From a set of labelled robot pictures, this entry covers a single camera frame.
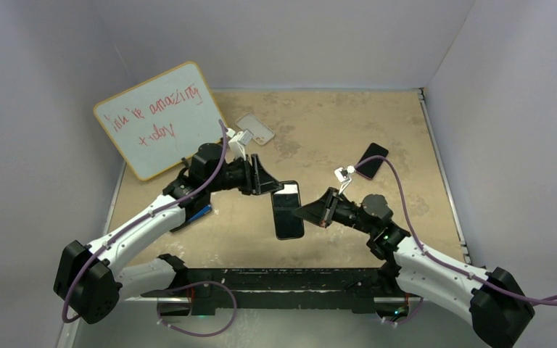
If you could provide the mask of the clear phone case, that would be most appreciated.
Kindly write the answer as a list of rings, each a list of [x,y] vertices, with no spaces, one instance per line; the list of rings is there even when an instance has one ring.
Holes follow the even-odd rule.
[[[236,125],[243,131],[249,131],[252,134],[252,139],[260,146],[266,145],[276,135],[269,126],[252,113],[241,116],[236,121]]]

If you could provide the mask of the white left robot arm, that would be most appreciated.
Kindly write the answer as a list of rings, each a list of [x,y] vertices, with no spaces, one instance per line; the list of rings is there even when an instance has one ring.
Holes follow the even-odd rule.
[[[284,186],[262,166],[257,154],[225,159],[226,148],[206,143],[157,198],[127,223],[105,236],[82,244],[73,241],[62,251],[54,292],[63,299],[66,323],[82,318],[88,324],[105,318],[130,297],[164,291],[185,292],[186,267],[163,254],[143,265],[129,262],[169,231],[187,224],[210,204],[212,193],[236,189],[259,196]]]

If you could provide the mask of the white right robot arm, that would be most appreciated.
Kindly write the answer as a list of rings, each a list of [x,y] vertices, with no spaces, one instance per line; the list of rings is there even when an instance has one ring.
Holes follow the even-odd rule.
[[[504,294],[524,294],[508,271],[490,272],[419,246],[412,233],[393,221],[382,195],[369,194],[356,204],[329,188],[294,215],[322,228],[339,223],[367,234],[367,247],[384,263],[378,285],[385,294],[423,297],[471,324],[491,347],[512,347],[535,316],[530,303]]]

